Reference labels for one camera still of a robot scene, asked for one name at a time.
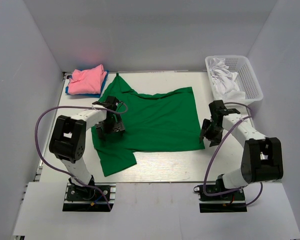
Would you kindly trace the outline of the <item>green t shirt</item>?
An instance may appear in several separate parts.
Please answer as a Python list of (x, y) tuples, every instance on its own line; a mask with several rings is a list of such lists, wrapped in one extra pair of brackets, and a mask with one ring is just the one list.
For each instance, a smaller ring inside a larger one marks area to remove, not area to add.
[(111, 133), (105, 140), (91, 128), (105, 177), (136, 165), (135, 152), (184, 152), (203, 150), (200, 122), (192, 87), (154, 95), (138, 93), (117, 74), (100, 101), (116, 97), (126, 104), (122, 114), (124, 133)]

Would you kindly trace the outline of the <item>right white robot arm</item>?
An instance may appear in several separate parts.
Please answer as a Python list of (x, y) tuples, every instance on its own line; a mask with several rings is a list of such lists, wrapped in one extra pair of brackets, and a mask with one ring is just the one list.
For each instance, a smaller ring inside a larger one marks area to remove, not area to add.
[(210, 119), (204, 119), (199, 141), (208, 140), (215, 147), (207, 166), (210, 171), (212, 164), (228, 136), (233, 136), (242, 146), (243, 154), (240, 167), (221, 174), (215, 181), (211, 192), (207, 191), (208, 176), (204, 176), (202, 191), (208, 197), (226, 200), (240, 188), (252, 183), (263, 183), (283, 178), (284, 166), (282, 144), (277, 137), (268, 137), (247, 122), (239, 110), (227, 108), (222, 100), (209, 104)]

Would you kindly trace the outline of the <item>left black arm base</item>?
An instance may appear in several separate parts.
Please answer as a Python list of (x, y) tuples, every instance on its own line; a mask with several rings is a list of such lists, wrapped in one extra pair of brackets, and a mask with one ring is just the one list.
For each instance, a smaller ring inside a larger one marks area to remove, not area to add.
[[(105, 195), (110, 208), (114, 206), (116, 195), (115, 183), (101, 183), (96, 185)], [(68, 183), (65, 189), (63, 212), (110, 212), (105, 198), (98, 190), (75, 186)]]

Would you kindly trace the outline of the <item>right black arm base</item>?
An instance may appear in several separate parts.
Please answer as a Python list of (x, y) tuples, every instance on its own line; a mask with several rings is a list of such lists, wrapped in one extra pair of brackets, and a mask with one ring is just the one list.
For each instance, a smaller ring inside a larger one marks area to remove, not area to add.
[(208, 196), (204, 186), (197, 185), (193, 192), (198, 194), (200, 213), (244, 213), (247, 212), (246, 198), (242, 189), (226, 194)]

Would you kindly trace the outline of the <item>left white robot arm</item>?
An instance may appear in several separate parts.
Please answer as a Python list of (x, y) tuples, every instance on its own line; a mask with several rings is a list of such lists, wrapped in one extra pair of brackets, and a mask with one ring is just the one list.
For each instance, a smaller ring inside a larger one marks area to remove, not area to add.
[(119, 109), (125, 105), (116, 97), (108, 96), (105, 101), (96, 101), (77, 114), (60, 115), (56, 119), (49, 151), (64, 164), (70, 174), (69, 183), (79, 187), (78, 193), (86, 200), (93, 198), (96, 193), (94, 177), (83, 159), (86, 132), (94, 128), (101, 142), (105, 142), (110, 134), (123, 134), (123, 113)]

